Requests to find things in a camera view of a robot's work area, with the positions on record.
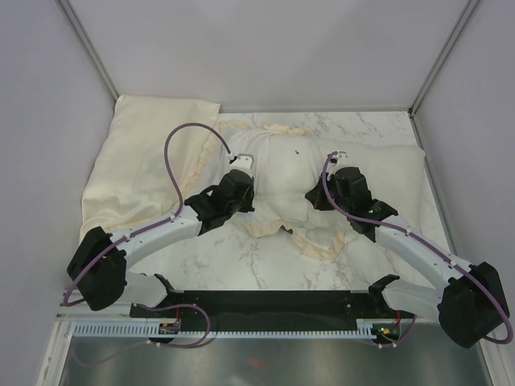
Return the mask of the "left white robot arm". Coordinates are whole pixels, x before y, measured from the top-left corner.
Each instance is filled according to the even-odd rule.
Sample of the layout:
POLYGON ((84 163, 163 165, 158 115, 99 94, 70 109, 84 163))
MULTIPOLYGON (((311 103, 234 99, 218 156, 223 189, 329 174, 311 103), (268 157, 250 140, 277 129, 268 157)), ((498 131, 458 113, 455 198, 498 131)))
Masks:
POLYGON ((140 303, 159 317, 175 310, 170 283, 160 274, 130 272, 137 262, 181 240, 221 227, 237 212, 253 210, 253 177, 241 170, 226 173, 185 201, 178 215, 140 229, 108 233, 90 229, 80 242, 67 273, 89 309, 103 310, 120 300, 140 303))

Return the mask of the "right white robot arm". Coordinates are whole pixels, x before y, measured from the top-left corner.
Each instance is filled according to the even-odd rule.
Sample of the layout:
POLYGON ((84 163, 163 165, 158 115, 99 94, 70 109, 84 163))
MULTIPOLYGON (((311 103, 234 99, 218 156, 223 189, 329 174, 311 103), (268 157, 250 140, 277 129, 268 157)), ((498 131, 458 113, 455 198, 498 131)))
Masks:
POLYGON ((499 345, 513 341, 509 306, 499 273, 487 262, 466 261, 429 241, 398 211, 374 199, 366 177, 345 166, 340 154, 328 155, 315 187, 305 195, 319 211, 337 211, 351 229, 395 253, 422 274, 429 286, 389 276, 370 287, 368 308, 377 317, 394 310, 437 322, 459 346, 485 339, 499 345))

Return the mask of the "white ruffled pillowcase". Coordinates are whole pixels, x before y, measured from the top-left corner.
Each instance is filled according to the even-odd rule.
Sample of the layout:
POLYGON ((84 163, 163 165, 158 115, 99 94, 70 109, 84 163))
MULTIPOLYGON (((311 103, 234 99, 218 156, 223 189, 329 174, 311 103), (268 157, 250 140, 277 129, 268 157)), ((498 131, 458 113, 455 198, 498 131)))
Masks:
POLYGON ((305 194, 317 184, 328 155, 338 148, 305 129, 222 121, 216 130, 235 154, 253 156, 254 210, 230 221, 252 237, 284 228, 302 253, 319 260, 338 257, 348 225, 336 211, 318 211, 305 194))

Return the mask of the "white pillow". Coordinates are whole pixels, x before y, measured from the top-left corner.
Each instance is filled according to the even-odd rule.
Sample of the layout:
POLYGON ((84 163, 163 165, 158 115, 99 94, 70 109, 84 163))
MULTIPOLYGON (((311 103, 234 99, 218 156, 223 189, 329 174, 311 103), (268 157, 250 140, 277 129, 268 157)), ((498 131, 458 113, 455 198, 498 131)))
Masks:
MULTIPOLYGON (((337 146, 336 151, 348 153, 349 164, 346 166, 360 169, 366 177, 373 198, 391 205, 410 224, 420 225, 425 158, 421 149, 417 146, 376 147, 353 142, 327 141, 337 146)), ((351 226, 345 218, 344 221, 348 225, 348 232, 351 226)))

